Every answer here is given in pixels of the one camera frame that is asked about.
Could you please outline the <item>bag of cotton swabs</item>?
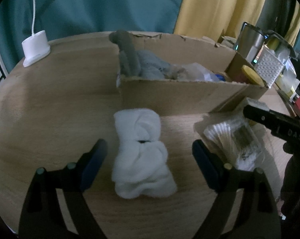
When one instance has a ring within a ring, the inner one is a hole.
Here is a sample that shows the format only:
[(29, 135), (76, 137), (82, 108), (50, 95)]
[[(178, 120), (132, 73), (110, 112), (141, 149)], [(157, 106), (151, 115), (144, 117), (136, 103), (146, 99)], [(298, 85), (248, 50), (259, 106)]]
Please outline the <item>bag of cotton swabs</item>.
[(264, 159), (264, 147), (241, 114), (206, 116), (194, 124), (207, 147), (239, 170), (253, 171)]

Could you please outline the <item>yellow lidded red can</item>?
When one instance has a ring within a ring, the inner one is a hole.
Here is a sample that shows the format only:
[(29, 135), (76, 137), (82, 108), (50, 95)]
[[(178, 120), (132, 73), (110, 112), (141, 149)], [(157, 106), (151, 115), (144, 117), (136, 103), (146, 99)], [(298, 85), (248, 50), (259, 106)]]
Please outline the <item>yellow lidded red can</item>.
[(249, 66), (243, 65), (235, 76), (235, 81), (238, 83), (246, 83), (250, 85), (258, 85), (264, 87), (264, 81), (262, 78)]

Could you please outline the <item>white socks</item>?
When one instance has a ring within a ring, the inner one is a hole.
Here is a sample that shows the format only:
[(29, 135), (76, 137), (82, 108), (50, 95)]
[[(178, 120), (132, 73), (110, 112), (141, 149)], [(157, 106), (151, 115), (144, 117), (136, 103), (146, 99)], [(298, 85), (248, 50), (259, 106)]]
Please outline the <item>white socks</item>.
[(117, 195), (134, 199), (176, 193), (177, 185), (167, 166), (168, 151), (160, 141), (160, 116), (150, 109), (130, 109), (116, 112), (114, 120), (119, 150), (111, 180)]

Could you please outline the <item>clear bag of snacks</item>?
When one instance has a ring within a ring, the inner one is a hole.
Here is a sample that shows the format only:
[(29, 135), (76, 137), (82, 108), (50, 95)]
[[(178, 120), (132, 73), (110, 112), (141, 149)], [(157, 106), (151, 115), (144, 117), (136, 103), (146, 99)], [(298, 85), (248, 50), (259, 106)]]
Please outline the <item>clear bag of snacks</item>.
[(220, 81), (214, 72), (199, 63), (174, 65), (174, 73), (179, 81)]

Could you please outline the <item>grey socks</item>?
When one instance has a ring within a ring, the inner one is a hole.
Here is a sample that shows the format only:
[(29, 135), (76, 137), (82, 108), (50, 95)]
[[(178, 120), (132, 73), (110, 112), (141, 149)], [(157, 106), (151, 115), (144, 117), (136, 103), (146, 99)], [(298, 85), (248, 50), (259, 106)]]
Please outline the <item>grey socks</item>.
[(118, 30), (109, 40), (119, 48), (120, 74), (147, 80), (177, 79), (180, 68), (163, 61), (149, 50), (135, 49), (131, 34)]

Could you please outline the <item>crumpled clear plastic bag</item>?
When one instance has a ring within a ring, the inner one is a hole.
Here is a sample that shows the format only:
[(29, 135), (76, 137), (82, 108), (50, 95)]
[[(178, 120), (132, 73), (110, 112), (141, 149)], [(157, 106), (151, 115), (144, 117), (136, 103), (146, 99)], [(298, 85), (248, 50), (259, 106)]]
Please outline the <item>crumpled clear plastic bag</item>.
[(300, 81), (297, 79), (296, 71), (290, 58), (286, 60), (284, 69), (277, 77), (275, 84), (287, 96), (290, 102), (294, 99)]

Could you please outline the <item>white perforated plastic basket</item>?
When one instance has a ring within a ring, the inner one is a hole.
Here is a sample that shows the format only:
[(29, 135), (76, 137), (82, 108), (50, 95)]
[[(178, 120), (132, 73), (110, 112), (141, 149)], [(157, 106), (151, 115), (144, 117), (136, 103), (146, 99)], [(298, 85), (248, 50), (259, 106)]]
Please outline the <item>white perforated plastic basket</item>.
[(284, 64), (275, 56), (275, 52), (265, 45), (253, 60), (254, 71), (261, 77), (267, 88), (271, 88), (282, 72)]

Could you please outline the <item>steel travel mug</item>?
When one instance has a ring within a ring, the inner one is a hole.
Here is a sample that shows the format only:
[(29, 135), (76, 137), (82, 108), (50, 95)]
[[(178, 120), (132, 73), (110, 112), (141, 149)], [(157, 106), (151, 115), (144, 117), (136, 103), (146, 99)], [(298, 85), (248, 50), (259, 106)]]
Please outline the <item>steel travel mug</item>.
[(245, 58), (246, 61), (255, 64), (256, 56), (259, 54), (267, 37), (260, 28), (243, 22), (233, 49)]

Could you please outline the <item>yellow curtain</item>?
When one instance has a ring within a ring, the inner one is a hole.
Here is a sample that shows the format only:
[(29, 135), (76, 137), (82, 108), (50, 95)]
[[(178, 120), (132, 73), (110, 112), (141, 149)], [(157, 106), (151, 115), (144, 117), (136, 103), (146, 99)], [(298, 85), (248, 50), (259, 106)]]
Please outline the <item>yellow curtain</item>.
[(255, 25), (265, 0), (182, 0), (174, 33), (189, 37), (238, 37), (243, 22)]

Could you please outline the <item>brown cardboard box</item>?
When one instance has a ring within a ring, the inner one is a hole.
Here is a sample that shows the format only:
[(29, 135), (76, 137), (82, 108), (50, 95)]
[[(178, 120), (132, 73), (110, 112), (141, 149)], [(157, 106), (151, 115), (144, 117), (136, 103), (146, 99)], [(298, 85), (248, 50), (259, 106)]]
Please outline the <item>brown cardboard box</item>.
[(232, 82), (125, 77), (120, 74), (119, 62), (117, 88), (124, 109), (148, 108), (161, 116), (230, 111), (244, 98), (260, 99), (267, 91), (266, 86), (236, 82), (235, 76), (249, 62), (207, 37), (130, 34), (137, 50), (149, 50), (172, 65), (199, 63), (215, 74), (226, 73)]

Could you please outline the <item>white desk lamp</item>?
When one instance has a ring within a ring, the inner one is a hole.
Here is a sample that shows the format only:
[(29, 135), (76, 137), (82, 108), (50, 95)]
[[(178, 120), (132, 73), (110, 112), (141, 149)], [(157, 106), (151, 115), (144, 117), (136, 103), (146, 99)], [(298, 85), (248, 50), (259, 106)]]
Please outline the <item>white desk lamp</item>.
[(31, 22), (31, 35), (22, 42), (22, 49), (25, 56), (23, 67), (27, 68), (42, 60), (50, 54), (50, 45), (44, 30), (35, 32), (36, 0), (33, 1), (33, 17)]

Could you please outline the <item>teal curtain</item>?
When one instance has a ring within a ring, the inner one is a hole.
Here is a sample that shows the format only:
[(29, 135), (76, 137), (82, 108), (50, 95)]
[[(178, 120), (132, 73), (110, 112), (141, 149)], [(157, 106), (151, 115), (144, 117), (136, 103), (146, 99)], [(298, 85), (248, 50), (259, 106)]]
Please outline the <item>teal curtain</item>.
[(83, 33), (174, 31), (182, 0), (3, 0), (0, 56), (7, 71), (23, 58), (22, 41), (44, 30), (49, 40)]

